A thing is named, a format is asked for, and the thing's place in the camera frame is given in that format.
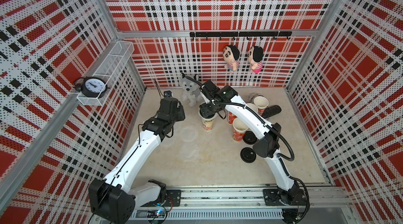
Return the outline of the yellow-red paper cup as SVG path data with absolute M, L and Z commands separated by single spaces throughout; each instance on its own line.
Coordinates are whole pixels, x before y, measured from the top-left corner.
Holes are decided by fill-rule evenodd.
M 213 129 L 214 120 L 217 117 L 217 114 L 214 114 L 211 117 L 205 118 L 205 117 L 202 116 L 201 112 L 199 112 L 199 116 L 201 117 L 201 121 L 202 121 L 202 124 L 203 124 L 203 129 L 205 131 L 211 131 Z

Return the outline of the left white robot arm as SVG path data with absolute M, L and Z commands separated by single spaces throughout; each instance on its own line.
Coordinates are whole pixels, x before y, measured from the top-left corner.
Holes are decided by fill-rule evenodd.
M 137 207 L 163 204 L 166 184 L 149 180 L 132 189 L 132 184 L 152 152 L 165 138 L 171 138 L 174 124 L 185 120 L 181 102 L 163 97 L 156 114 L 137 127 L 138 138 L 122 160 L 103 179 L 89 186 L 91 212 L 113 224 L 126 223 Z

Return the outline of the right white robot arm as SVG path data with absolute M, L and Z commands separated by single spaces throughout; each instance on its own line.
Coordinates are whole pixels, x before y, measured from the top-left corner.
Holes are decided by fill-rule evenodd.
M 294 160 L 294 152 L 273 124 L 248 107 L 231 86 L 219 88 L 211 81 L 199 86 L 205 100 L 205 103 L 199 106 L 200 114 L 211 117 L 223 110 L 234 114 L 257 137 L 253 150 L 257 156 L 264 158 L 269 165 L 276 179 L 281 202 L 284 205 L 294 205 L 299 196 L 304 196 L 306 206 L 310 207 L 306 186 L 300 179 L 290 175 L 284 163 L 284 160 Z

